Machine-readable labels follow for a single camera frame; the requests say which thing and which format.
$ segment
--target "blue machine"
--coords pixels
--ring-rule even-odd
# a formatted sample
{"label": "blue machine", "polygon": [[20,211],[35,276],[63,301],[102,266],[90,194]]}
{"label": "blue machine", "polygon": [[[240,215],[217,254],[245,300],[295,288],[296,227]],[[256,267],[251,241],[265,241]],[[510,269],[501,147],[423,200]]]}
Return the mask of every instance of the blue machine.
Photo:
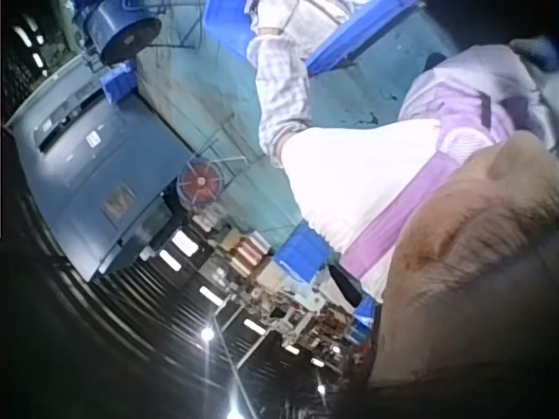
{"label": "blue machine", "polygon": [[191,157],[135,93],[109,103],[106,72],[75,58],[7,126],[46,225],[85,280],[132,264],[175,232],[166,194]]}
{"label": "blue machine", "polygon": [[161,20],[146,8],[131,10],[123,0],[73,0],[74,23],[87,56],[114,65],[135,55],[157,37]]}

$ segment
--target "industrial machine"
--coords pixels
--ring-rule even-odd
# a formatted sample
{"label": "industrial machine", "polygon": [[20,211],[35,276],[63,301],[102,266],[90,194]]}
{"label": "industrial machine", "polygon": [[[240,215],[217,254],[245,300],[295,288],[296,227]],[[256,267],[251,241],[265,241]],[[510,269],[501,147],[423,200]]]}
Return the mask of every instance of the industrial machine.
{"label": "industrial machine", "polygon": [[47,227],[87,281],[175,232],[184,213],[169,200],[192,156],[137,93],[109,103],[107,71],[75,58],[7,126]]}

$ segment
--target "fabric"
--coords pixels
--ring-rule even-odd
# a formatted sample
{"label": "fabric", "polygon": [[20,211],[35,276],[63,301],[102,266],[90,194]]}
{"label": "fabric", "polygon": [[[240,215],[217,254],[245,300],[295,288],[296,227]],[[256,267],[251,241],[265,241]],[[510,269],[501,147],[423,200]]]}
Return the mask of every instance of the fabric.
{"label": "fabric", "polygon": [[298,44],[287,35],[256,37],[248,46],[247,57],[257,69],[256,90],[262,112],[260,146],[272,165],[280,167],[278,141],[312,124],[307,68],[300,59]]}
{"label": "fabric", "polygon": [[259,0],[245,6],[251,29],[281,29],[297,40],[301,59],[307,59],[355,10],[333,0]]}
{"label": "fabric", "polygon": [[[311,127],[307,70],[288,34],[256,37],[248,56],[257,68],[260,143],[275,165],[283,164],[303,217],[341,253],[384,214],[437,151],[461,165],[474,151],[506,141],[516,129],[533,132],[548,148],[555,143],[537,85],[506,46],[474,47],[419,76],[400,121],[370,130]],[[287,137],[278,155],[276,145]],[[362,255],[384,251],[358,272],[359,279],[372,281],[363,287],[377,298],[396,241],[397,234],[390,233],[382,241],[362,242],[369,247]]]}
{"label": "fabric", "polygon": [[340,264],[362,281],[363,289],[377,302],[383,302],[394,243],[413,213],[432,192],[454,173],[459,164],[449,155],[437,152],[419,170],[404,190],[377,216],[344,252]]}
{"label": "fabric", "polygon": [[437,120],[407,120],[296,134],[281,160],[303,218],[343,254],[435,154],[439,131]]}

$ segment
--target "plaid shirt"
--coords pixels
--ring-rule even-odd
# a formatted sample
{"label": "plaid shirt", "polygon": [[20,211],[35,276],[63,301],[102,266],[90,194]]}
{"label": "plaid shirt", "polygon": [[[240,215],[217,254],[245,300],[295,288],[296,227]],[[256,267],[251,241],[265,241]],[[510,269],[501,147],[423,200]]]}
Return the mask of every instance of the plaid shirt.
{"label": "plaid shirt", "polygon": [[285,34],[263,35],[251,41],[247,57],[256,71],[262,117],[260,146],[280,167],[276,145],[281,138],[311,127],[307,67],[297,43]]}

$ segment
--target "metal frame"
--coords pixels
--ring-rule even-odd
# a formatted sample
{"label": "metal frame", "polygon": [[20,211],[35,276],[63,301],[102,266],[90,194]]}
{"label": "metal frame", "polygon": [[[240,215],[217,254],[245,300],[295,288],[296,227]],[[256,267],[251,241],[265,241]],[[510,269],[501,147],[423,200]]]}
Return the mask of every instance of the metal frame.
{"label": "metal frame", "polygon": [[197,17],[196,21],[192,24],[192,26],[186,31],[184,36],[179,37],[178,44],[150,44],[147,48],[179,48],[184,50],[192,50],[197,51],[199,48],[198,45],[185,45],[185,42],[190,38],[190,35],[194,32],[194,30],[199,26],[200,27],[200,36],[202,37],[202,16],[204,14],[204,5],[205,2],[203,0],[160,0],[161,4],[159,5],[132,5],[131,3],[135,3],[134,0],[121,0],[122,1],[122,9],[126,11],[139,11],[139,10],[147,10],[150,13],[154,13],[156,15],[163,15],[167,13],[167,10],[171,7],[184,7],[184,6],[196,6],[200,8],[199,16]]}

